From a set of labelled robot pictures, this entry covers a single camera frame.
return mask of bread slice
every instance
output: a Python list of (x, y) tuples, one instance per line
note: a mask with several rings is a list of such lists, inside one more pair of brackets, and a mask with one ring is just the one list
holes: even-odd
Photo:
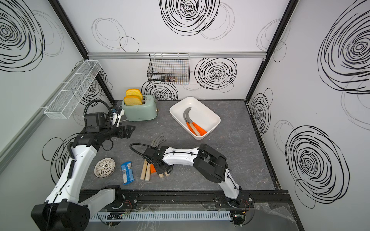
[(135, 95), (128, 95), (125, 98), (123, 98), (123, 100), (125, 101), (125, 104), (127, 106), (142, 104), (141, 99)]
[(126, 96), (129, 96), (129, 95), (135, 95), (135, 96), (139, 97), (140, 100), (142, 100), (142, 94), (141, 94), (139, 89), (136, 89), (136, 88), (128, 89), (126, 91)]

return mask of mint green toaster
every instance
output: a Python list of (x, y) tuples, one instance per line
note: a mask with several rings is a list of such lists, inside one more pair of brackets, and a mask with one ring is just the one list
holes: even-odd
[(155, 119), (158, 114), (155, 99), (152, 95), (142, 95), (142, 105), (127, 106), (122, 100), (122, 109), (125, 110), (124, 115), (128, 121), (143, 121)]

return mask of white plastic bin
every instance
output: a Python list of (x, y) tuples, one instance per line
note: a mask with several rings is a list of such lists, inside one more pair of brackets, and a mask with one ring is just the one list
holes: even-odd
[[(184, 111), (188, 107), (191, 107), (189, 111), (190, 119), (198, 124), (201, 128), (207, 131), (203, 136), (194, 135), (188, 128), (186, 121), (184, 120)], [(181, 126), (188, 131), (196, 140), (201, 140), (211, 133), (221, 122), (221, 118), (209, 109), (206, 105), (202, 104), (200, 101), (194, 97), (187, 97), (180, 102), (173, 105), (169, 112), (172, 117), (179, 123)]]

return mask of white strainer bowl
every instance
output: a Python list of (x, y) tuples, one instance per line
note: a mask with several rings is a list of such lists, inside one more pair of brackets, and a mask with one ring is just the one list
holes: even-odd
[(112, 158), (104, 158), (95, 165), (94, 174), (99, 178), (107, 177), (112, 174), (114, 168), (114, 160)]

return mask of gray marble surface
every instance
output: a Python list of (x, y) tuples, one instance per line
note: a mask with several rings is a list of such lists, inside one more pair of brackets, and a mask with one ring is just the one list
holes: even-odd
[[(195, 140), (178, 124), (169, 113), (169, 108), (177, 101), (159, 101), (158, 116), (154, 120), (130, 122), (122, 124), (136, 126), (129, 139), (113, 138), (114, 147), (110, 151), (100, 148), (93, 159), (82, 188), (100, 189), (108, 185), (118, 184), (122, 189), (146, 190), (221, 190), (216, 183), (206, 180), (192, 166), (175, 165), (170, 176), (159, 178), (155, 173), (150, 181), (140, 180), (143, 158), (134, 153), (130, 143), (145, 143), (150, 145), (160, 133), (165, 132), (166, 142), (163, 146), (179, 149), (199, 147), (201, 143), (208, 144), (227, 158), (231, 175), (244, 190), (274, 190), (265, 160), (258, 144), (252, 123), (243, 101), (202, 101), (221, 118), (221, 123), (202, 140)], [(109, 149), (110, 141), (103, 143)], [(136, 146), (144, 152), (144, 147)], [(94, 167), (99, 160), (110, 157), (114, 159), (116, 168), (110, 176), (97, 178)], [(123, 185), (121, 164), (132, 161), (135, 181)]]

